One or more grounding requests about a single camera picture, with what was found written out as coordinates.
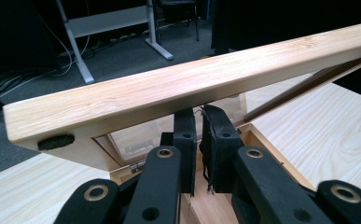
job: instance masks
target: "wooden frame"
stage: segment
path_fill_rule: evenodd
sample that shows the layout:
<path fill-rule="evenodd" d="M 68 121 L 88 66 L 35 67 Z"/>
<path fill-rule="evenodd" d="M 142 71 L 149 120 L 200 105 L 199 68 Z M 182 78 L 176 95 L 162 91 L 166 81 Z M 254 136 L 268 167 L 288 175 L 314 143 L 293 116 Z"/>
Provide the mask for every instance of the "wooden frame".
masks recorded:
<path fill-rule="evenodd" d="M 72 134 L 73 144 L 46 152 L 113 171 L 94 137 L 359 58 L 361 24 L 6 105 L 7 137 L 38 150 Z"/>

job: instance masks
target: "wooden board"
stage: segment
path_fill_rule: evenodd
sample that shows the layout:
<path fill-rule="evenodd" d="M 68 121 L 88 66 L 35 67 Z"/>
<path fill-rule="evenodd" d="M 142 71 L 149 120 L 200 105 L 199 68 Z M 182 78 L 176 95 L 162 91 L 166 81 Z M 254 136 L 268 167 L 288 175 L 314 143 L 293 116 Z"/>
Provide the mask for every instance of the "wooden board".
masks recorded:
<path fill-rule="evenodd" d="M 112 171 L 93 137 L 361 57 L 361 24 L 165 67 L 4 107 L 8 139 L 37 150 L 58 134 L 75 142 L 47 153 Z"/>
<path fill-rule="evenodd" d="M 315 188 L 328 179 L 361 188 L 361 95 L 328 84 L 252 123 Z"/>
<path fill-rule="evenodd" d="M 40 154 L 0 173 L 0 223 L 53 223 L 83 183 L 108 172 Z"/>

